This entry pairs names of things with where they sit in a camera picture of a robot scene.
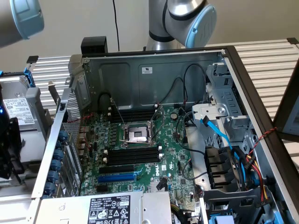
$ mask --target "motherboard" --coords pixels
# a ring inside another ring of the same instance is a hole
[[[193,210],[195,205],[194,184],[192,180],[187,180],[182,176],[182,169],[190,159],[190,152],[183,149],[178,140],[184,146],[188,146],[186,136],[184,136],[183,121],[178,126],[176,132],[176,125],[179,117],[179,109],[174,107],[164,107],[164,119],[157,119],[154,121],[154,126],[157,135],[154,137],[151,147],[143,146],[145,154],[150,152],[150,149],[158,147],[159,162],[146,162],[147,156],[145,155],[145,163],[131,164],[129,169],[134,169],[136,174],[135,180],[130,181],[107,181],[101,183],[104,177],[111,177],[111,174],[102,174],[99,170],[105,170],[107,167],[106,153],[120,152],[129,150],[124,148],[124,142],[121,139],[124,136],[123,123],[115,123],[109,120],[109,117],[103,114],[95,114],[85,123],[82,122],[81,131],[85,131],[86,145],[89,148],[84,150],[82,157],[82,166],[84,171],[83,181],[81,185],[81,196],[142,191],[144,193],[168,191],[171,203],[178,205],[182,209]],[[134,138],[139,140],[146,140],[143,136],[144,122],[134,122],[135,131],[133,135],[130,134],[128,139],[134,141]],[[141,148],[143,144],[131,144]],[[193,178],[193,172],[188,165],[185,169],[185,175],[188,178]]]

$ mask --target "robotic arm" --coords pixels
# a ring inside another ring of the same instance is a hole
[[[149,0],[146,50],[204,47],[215,29],[215,7],[207,0]]]
[[[0,1],[0,48],[27,40],[44,28],[38,0]]]

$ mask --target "power supply label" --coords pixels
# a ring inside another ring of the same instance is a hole
[[[4,99],[10,118],[17,118],[19,125],[32,125],[34,120],[26,98]]]
[[[90,200],[87,224],[129,224],[130,195]]]

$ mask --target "white backdrop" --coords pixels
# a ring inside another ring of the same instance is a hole
[[[0,49],[0,70],[20,71],[28,56],[80,53],[85,36],[107,36],[117,50],[112,0],[39,0],[45,29]],[[209,43],[299,37],[299,0],[209,0],[218,21]],[[148,38],[148,0],[115,0],[121,51],[142,50]]]

